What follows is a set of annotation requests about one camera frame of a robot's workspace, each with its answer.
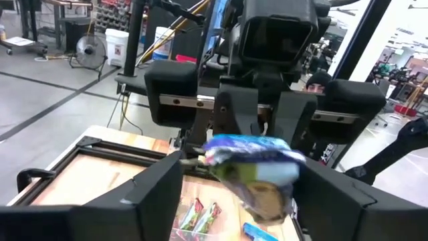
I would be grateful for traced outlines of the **yellow slanted pole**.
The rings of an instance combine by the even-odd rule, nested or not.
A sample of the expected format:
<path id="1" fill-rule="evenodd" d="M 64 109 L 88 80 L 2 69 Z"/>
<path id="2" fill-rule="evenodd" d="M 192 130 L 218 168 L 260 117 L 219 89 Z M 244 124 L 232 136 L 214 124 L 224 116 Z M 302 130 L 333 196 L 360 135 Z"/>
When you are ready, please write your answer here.
<path id="1" fill-rule="evenodd" d="M 208 4 L 208 2 L 210 2 L 210 0 L 200 0 L 200 2 L 196 3 L 190 8 L 190 13 L 197 16 L 198 12 L 200 12 L 202 8 Z M 160 37 L 155 40 L 152 45 L 149 46 L 148 49 L 141 55 L 141 57 L 136 61 L 135 66 L 139 66 L 149 55 L 151 55 L 159 47 L 163 46 L 165 42 L 169 41 L 171 36 L 175 34 L 176 30 L 180 28 L 180 26 L 184 25 L 186 21 L 187 19 L 185 17 L 178 17 L 174 22 L 172 22 L 169 27 L 160 35 Z"/>

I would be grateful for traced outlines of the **green wrapper granola bar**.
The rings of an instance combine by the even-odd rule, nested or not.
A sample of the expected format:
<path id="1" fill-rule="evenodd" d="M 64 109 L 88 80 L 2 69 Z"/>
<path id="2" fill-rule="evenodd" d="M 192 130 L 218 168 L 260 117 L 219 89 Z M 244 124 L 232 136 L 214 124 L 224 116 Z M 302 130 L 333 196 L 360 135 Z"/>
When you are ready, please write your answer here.
<path id="1" fill-rule="evenodd" d="M 217 216 L 222 212 L 222 209 L 219 207 L 217 202 L 213 202 L 206 210 L 206 212 L 201 216 L 197 222 L 195 228 L 193 229 L 194 233 L 207 234 L 210 227 L 216 220 Z"/>
<path id="2" fill-rule="evenodd" d="M 199 200 L 199 198 L 195 198 L 190 208 L 187 210 L 184 218 L 181 220 L 179 228 L 182 230 L 191 231 L 196 226 L 196 223 L 203 211 L 204 206 Z"/>

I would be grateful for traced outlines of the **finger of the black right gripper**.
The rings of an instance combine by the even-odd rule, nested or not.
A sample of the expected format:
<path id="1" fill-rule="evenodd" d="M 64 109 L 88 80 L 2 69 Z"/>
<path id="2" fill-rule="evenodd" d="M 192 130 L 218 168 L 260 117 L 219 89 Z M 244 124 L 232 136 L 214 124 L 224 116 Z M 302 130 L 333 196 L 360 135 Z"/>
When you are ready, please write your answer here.
<path id="1" fill-rule="evenodd" d="M 213 134 L 259 136 L 258 90 L 222 84 L 215 97 Z"/>
<path id="2" fill-rule="evenodd" d="M 312 94 L 283 92 L 276 108 L 276 137 L 295 148 L 310 124 L 317 108 L 317 97 Z"/>

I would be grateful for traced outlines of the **black table clamp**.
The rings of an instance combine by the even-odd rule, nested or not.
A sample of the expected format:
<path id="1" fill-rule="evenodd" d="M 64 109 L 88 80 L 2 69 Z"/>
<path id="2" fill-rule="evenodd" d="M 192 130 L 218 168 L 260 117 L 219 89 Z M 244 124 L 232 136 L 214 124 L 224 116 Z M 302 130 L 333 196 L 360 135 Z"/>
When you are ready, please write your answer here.
<path id="1" fill-rule="evenodd" d="M 17 174 L 17 190 L 18 192 L 23 191 L 35 178 L 45 180 L 52 179 L 55 176 L 55 171 L 48 171 L 45 169 L 37 168 L 24 169 Z"/>

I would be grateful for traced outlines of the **black-framed blue screen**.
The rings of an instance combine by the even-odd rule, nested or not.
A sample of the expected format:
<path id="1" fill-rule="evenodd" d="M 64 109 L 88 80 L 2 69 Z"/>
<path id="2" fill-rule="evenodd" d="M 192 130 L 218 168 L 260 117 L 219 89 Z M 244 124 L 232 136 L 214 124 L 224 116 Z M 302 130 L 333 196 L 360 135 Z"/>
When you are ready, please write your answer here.
<path id="1" fill-rule="evenodd" d="M 203 53 L 208 53 L 215 48 L 218 38 L 220 37 L 223 28 L 223 14 L 229 0 L 210 0 L 208 12 L 206 14 L 207 23 L 204 29 L 204 47 Z"/>

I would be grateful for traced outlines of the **red bin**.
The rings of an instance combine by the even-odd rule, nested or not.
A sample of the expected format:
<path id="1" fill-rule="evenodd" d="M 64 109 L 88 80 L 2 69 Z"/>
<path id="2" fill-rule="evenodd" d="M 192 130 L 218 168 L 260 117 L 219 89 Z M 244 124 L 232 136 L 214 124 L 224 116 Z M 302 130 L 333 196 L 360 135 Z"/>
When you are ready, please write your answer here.
<path id="1" fill-rule="evenodd" d="M 414 117 L 417 115 L 417 111 L 413 108 L 408 108 L 405 105 L 402 104 L 396 104 L 394 107 L 394 111 L 399 113 L 399 114 L 403 114 L 409 117 Z"/>

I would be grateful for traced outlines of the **parts bin shelf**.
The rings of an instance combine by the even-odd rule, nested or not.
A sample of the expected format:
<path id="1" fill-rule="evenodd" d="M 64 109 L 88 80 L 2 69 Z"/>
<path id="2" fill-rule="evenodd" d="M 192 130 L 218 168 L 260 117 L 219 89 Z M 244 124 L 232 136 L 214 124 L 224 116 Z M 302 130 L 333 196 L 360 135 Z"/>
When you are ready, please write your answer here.
<path id="1" fill-rule="evenodd" d="M 128 31 L 131 0 L 99 0 L 94 7 L 94 29 L 104 33 L 107 29 Z"/>

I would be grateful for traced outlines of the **shallow clear plastic container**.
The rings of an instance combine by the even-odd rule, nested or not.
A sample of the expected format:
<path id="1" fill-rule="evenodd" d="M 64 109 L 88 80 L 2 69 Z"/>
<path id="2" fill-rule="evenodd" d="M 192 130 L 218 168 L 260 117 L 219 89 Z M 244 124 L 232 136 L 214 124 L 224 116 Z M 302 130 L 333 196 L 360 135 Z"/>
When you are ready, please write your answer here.
<path id="1" fill-rule="evenodd" d="M 232 216 L 232 211 L 222 209 L 222 212 L 217 216 L 207 234 L 194 233 L 193 230 L 182 230 L 179 228 L 181 220 L 184 218 L 187 210 L 190 208 L 195 198 L 182 197 L 179 202 L 175 220 L 171 230 L 169 241 L 240 241 L 241 240 L 241 227 L 236 217 Z M 204 209 L 199 216 L 206 212 L 207 208 L 213 202 L 208 202 L 204 205 Z"/>

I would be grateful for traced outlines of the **blue wrapper granola bar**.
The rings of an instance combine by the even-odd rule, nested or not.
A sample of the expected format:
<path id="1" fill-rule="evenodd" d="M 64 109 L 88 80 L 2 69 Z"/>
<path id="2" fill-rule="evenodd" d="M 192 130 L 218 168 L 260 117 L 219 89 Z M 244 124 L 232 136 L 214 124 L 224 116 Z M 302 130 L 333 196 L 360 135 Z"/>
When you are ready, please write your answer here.
<path id="1" fill-rule="evenodd" d="M 284 140 L 221 134 L 203 150 L 209 171 L 242 201 L 255 222 L 281 224 L 293 212 L 293 184 L 306 157 Z"/>
<path id="2" fill-rule="evenodd" d="M 275 236 L 248 222 L 243 224 L 243 233 L 251 241 L 279 241 Z"/>

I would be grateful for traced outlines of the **black diagonal frame brace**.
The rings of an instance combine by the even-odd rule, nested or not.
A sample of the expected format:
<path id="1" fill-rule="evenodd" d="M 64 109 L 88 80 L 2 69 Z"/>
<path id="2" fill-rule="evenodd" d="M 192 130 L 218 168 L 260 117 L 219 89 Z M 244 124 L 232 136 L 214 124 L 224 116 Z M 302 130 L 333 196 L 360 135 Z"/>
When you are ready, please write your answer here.
<path id="1" fill-rule="evenodd" d="M 423 116 L 405 124 L 396 140 L 364 165 L 353 167 L 344 174 L 372 185 L 379 173 L 410 152 L 426 147 L 428 147 L 428 116 Z"/>

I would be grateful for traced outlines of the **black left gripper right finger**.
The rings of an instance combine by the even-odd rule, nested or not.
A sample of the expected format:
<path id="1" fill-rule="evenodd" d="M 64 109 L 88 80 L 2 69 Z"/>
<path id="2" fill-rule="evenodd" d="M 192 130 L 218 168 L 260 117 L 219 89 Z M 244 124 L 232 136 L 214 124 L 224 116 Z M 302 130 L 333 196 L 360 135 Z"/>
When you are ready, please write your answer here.
<path id="1" fill-rule="evenodd" d="M 294 199 L 312 241 L 428 241 L 428 208 L 311 159 L 300 165 Z"/>

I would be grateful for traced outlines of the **grey floor fan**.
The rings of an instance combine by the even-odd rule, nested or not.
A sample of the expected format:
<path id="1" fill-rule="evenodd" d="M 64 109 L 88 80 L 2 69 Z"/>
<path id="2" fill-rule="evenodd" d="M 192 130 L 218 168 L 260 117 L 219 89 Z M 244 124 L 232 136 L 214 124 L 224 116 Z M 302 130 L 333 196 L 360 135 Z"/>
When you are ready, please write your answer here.
<path id="1" fill-rule="evenodd" d="M 102 70 L 108 59 L 103 41 L 96 35 L 87 33 L 81 37 L 69 59 L 71 68 L 84 68 L 98 73 L 100 81 Z"/>

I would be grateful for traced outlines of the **low wheeled dolly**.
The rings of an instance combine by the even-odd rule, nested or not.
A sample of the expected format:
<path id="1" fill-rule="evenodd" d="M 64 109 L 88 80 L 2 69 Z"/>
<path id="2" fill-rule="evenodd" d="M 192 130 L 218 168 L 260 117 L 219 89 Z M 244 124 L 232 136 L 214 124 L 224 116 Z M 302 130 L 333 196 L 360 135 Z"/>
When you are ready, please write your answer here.
<path id="1" fill-rule="evenodd" d="M 35 42 L 22 37 L 11 37 L 0 39 L 0 46 L 6 48 L 7 55 L 13 55 L 14 49 L 25 49 L 28 52 L 34 52 L 41 56 L 47 54 L 47 46 L 41 42 Z"/>

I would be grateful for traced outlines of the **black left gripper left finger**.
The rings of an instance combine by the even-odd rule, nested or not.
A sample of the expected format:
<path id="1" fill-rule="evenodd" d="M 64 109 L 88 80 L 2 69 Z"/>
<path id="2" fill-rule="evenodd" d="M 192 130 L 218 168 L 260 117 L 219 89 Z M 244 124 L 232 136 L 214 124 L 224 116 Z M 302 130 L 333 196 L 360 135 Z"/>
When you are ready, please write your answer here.
<path id="1" fill-rule="evenodd" d="M 82 206 L 0 207 L 0 241 L 169 241 L 180 201 L 175 151 Z"/>

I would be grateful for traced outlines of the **thick black pole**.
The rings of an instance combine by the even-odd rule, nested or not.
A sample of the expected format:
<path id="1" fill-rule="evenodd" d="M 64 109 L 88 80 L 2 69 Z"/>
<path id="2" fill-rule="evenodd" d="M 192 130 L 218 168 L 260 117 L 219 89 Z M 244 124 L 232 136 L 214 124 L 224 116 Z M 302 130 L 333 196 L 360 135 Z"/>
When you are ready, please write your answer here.
<path id="1" fill-rule="evenodd" d="M 126 50 L 126 61 L 124 65 L 124 76 L 133 77 L 140 39 L 140 29 L 142 25 L 144 6 L 146 0 L 132 0 L 132 11 L 129 24 L 129 36 Z"/>

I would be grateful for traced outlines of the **white plastic bucket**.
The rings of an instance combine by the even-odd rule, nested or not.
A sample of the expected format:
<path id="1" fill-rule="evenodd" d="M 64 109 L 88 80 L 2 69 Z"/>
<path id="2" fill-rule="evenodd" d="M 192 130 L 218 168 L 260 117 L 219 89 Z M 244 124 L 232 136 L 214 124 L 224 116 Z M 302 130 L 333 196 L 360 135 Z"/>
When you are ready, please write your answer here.
<path id="1" fill-rule="evenodd" d="M 108 28 L 105 31 L 108 65 L 123 68 L 126 61 L 126 48 L 129 33 Z"/>

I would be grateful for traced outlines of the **person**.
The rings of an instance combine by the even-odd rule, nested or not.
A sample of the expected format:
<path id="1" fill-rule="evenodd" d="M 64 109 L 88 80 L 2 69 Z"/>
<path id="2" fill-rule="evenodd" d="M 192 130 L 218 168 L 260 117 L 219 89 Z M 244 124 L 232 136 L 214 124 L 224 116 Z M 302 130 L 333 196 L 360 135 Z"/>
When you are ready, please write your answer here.
<path id="1" fill-rule="evenodd" d="M 316 72 L 307 80 L 304 91 L 322 94 L 331 80 L 332 77 L 327 72 Z"/>

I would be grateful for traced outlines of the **dark workbench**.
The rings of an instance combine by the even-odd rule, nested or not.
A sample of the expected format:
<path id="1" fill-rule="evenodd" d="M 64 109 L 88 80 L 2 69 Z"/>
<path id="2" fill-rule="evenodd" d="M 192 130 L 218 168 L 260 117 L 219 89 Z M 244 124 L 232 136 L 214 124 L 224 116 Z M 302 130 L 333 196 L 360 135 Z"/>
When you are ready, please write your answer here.
<path id="1" fill-rule="evenodd" d="M 78 40 L 85 35 L 85 27 L 90 27 L 90 14 L 94 8 L 91 0 L 15 0 L 21 17 L 22 37 L 47 48 L 38 40 L 39 35 L 46 35 L 56 40 L 56 48 L 62 48 L 62 40 L 66 40 L 66 52 L 75 50 Z M 38 3 L 53 5 L 53 28 L 38 27 L 36 6 Z M 66 9 L 76 10 L 83 7 L 85 17 L 66 17 Z"/>

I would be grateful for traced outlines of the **black slanted beam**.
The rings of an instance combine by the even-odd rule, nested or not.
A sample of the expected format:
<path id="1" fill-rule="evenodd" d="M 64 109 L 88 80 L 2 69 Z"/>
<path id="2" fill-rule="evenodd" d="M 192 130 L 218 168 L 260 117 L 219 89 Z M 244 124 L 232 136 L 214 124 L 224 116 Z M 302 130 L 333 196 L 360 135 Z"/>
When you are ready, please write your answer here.
<path id="1" fill-rule="evenodd" d="M 343 54 L 341 56 L 339 53 L 336 54 L 336 57 L 339 57 L 339 61 L 332 73 L 333 79 L 350 79 L 391 1 L 368 1 L 366 9 L 362 12 L 362 16 L 354 28 L 354 33 L 351 35 L 348 43 L 344 43 L 345 49 Z"/>

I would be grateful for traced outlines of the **white bucket with blue label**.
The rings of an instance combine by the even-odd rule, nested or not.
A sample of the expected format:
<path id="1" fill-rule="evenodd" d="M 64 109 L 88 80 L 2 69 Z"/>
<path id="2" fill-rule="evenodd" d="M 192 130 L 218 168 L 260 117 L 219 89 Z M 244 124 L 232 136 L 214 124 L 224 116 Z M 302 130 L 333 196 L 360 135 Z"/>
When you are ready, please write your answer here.
<path id="1" fill-rule="evenodd" d="M 154 47 L 152 53 L 154 60 L 167 60 L 172 53 L 172 45 L 175 32 L 167 27 L 158 26 L 155 31 Z"/>

